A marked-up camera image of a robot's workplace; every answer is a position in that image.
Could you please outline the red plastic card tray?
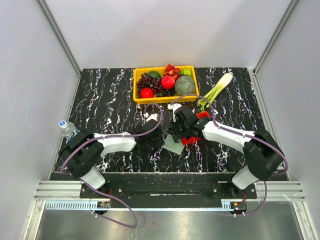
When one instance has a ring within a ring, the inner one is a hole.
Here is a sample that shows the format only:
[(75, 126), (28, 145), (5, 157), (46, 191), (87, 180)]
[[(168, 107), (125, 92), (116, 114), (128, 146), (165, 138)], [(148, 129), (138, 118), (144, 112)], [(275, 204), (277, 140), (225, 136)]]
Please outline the red plastic card tray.
[[(196, 116), (198, 117), (198, 119), (210, 117), (210, 115), (207, 111), (202, 111), (200, 113), (197, 113)], [(189, 137), (189, 136), (181, 139), (183, 145), (195, 144), (197, 141), (200, 141), (200, 140), (201, 140), (201, 138), (199, 138), (199, 137)]]

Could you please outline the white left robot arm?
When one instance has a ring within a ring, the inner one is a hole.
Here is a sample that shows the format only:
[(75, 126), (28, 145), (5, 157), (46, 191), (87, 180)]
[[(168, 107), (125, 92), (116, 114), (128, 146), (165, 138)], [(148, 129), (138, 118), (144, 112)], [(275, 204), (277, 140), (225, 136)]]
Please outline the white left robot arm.
[(107, 195), (109, 186), (101, 172), (95, 167), (98, 158), (105, 154), (131, 152), (133, 149), (162, 144), (160, 134), (161, 116), (157, 113), (144, 115), (145, 123), (131, 132), (118, 134), (89, 133), (80, 131), (68, 139), (67, 145), (59, 151), (62, 161), (60, 172), (69, 174), (91, 186), (91, 192), (98, 198)]

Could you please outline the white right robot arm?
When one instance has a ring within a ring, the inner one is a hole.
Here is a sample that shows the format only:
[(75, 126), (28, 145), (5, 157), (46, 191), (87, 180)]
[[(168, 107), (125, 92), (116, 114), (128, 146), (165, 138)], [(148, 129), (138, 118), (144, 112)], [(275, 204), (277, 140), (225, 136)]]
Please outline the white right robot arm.
[(167, 108), (172, 111), (170, 131), (175, 141), (200, 138), (226, 145), (244, 155), (245, 166), (227, 186), (233, 198), (239, 198), (246, 187), (257, 181), (268, 181), (284, 161), (284, 153), (265, 129), (240, 130), (218, 123), (212, 117), (199, 118), (188, 106), (179, 103), (169, 104)]

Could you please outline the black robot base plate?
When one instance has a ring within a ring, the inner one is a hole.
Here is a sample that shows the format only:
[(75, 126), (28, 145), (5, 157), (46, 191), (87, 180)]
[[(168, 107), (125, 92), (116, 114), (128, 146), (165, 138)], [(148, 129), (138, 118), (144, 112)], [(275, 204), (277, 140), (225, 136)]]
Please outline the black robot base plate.
[(130, 207), (154, 205), (209, 206), (221, 200), (255, 200), (255, 186), (244, 190), (232, 184), (231, 173), (103, 173), (101, 192)]

